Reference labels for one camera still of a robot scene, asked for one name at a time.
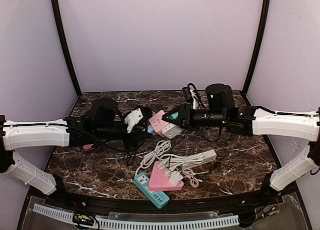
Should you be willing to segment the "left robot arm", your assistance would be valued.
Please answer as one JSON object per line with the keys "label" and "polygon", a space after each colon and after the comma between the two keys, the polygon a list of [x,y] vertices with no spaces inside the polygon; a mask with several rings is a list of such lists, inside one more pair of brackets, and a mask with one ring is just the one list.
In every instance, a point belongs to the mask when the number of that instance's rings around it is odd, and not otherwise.
{"label": "left robot arm", "polygon": [[93,100],[80,117],[45,122],[14,122],[0,117],[0,171],[49,196],[63,191],[63,181],[26,161],[16,149],[26,147],[105,146],[132,161],[148,137],[149,107],[137,106],[122,114],[111,98]]}

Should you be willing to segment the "light pink charger block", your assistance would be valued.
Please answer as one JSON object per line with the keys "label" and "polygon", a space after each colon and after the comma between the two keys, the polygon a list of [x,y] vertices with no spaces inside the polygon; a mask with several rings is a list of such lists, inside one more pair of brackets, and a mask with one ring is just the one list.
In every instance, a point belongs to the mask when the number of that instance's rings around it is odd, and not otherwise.
{"label": "light pink charger block", "polygon": [[148,126],[147,132],[151,135],[156,135],[156,132],[151,125]]}

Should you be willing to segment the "teal charger plug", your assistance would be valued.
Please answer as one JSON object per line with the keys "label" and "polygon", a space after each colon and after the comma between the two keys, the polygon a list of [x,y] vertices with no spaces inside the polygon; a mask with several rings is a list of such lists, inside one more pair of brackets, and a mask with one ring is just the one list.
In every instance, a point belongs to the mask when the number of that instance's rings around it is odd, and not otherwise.
{"label": "teal charger plug", "polygon": [[179,112],[174,112],[174,113],[170,114],[170,115],[167,117],[167,119],[168,119],[169,122],[172,122],[172,121],[176,122],[176,121],[178,121],[178,119],[179,119]]}

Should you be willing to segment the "pink cube socket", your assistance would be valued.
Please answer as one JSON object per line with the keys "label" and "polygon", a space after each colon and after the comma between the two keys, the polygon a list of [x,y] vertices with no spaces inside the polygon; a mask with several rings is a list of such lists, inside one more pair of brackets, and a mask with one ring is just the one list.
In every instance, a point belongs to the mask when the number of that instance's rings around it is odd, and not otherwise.
{"label": "pink cube socket", "polygon": [[160,135],[161,137],[164,137],[162,129],[169,125],[168,122],[162,120],[164,114],[164,110],[160,110],[148,120],[155,133]]}

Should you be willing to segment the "bright pink plug adapter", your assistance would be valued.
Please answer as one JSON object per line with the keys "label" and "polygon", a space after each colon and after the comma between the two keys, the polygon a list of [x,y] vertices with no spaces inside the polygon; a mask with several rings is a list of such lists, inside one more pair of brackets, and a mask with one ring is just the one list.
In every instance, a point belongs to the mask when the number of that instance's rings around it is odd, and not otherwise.
{"label": "bright pink plug adapter", "polygon": [[83,146],[83,150],[84,150],[85,152],[90,152],[90,151],[92,151],[92,150],[94,150],[94,149],[95,149],[95,147],[94,147],[93,144],[89,144],[89,145]]}

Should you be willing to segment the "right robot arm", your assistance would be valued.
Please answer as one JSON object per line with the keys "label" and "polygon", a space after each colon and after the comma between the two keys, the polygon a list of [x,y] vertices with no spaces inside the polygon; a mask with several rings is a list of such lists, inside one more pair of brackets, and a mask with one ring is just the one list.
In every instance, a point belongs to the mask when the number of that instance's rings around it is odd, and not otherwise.
{"label": "right robot arm", "polygon": [[308,145],[281,168],[267,174],[261,186],[264,192],[281,192],[286,186],[314,169],[320,168],[320,112],[281,112],[262,106],[236,107],[232,89],[211,84],[205,93],[208,108],[193,109],[192,93],[183,88],[187,103],[165,113],[162,120],[185,130],[218,127],[243,136],[276,135],[300,138]]}

